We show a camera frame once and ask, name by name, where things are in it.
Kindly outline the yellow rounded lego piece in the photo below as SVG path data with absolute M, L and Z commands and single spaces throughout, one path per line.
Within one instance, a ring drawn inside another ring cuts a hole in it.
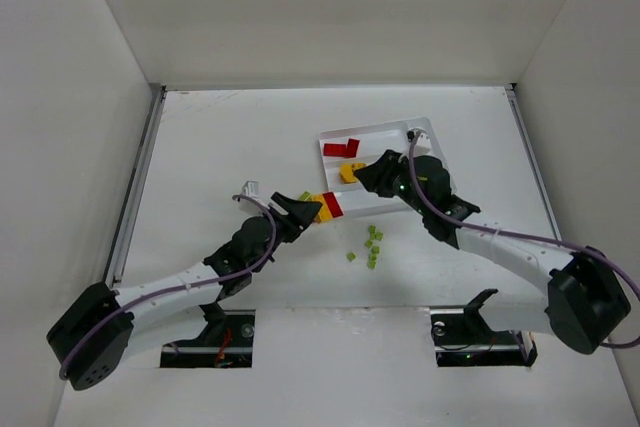
M 354 174 L 353 164 L 343 164 L 339 170 L 340 180 L 344 184 L 353 184 L 358 181 Z

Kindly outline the small yellow lego brick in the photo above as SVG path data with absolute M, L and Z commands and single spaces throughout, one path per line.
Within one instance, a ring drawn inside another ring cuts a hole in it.
M 366 163 L 361 163 L 361 162 L 358 162 L 358 163 L 352 163 L 352 164 L 351 164 L 351 168 L 352 168 L 352 170 L 354 170 L 354 171 L 356 171 L 356 170 L 360 170 L 360 169 L 362 169 L 362 168 L 365 168 L 366 166 L 367 166 L 367 164 L 366 164 Z

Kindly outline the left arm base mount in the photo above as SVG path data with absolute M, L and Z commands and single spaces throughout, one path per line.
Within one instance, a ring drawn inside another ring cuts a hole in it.
M 253 363 L 255 310 L 218 308 L 194 339 L 162 347 L 159 367 L 164 369 L 248 369 Z

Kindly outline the red lego piece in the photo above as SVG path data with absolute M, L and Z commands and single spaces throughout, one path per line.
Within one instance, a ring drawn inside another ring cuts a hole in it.
M 325 157 L 355 158 L 359 149 L 360 140 L 349 138 L 346 143 L 326 142 L 322 147 Z

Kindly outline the yellow and red lego stack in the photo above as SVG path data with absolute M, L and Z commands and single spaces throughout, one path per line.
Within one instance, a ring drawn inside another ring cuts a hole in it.
M 313 202 L 321 204 L 321 208 L 315 216 L 315 223 L 326 223 L 344 216 L 344 212 L 334 192 L 325 192 L 311 196 Z

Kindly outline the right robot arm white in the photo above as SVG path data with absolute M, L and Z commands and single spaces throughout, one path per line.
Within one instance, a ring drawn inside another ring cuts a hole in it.
M 387 150 L 354 175 L 366 191 L 401 199 L 436 240 L 485 258 L 541 292 L 533 304 L 480 301 L 472 314 L 483 326 L 552 334 L 581 354 L 612 345 L 609 336 L 631 311 L 621 286 L 631 279 L 598 250 L 503 228 L 458 197 L 448 170 L 430 155 Z

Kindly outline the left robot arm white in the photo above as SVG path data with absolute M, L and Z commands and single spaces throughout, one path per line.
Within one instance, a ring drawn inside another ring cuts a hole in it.
M 141 350 L 198 336 L 213 323 L 220 301 L 246 288 L 276 249 L 295 242 L 322 208 L 280 193 L 270 205 L 242 194 L 234 198 L 253 204 L 259 214 L 199 263 L 145 284 L 111 288 L 97 282 L 82 291 L 46 335 L 61 380 L 86 390 Z

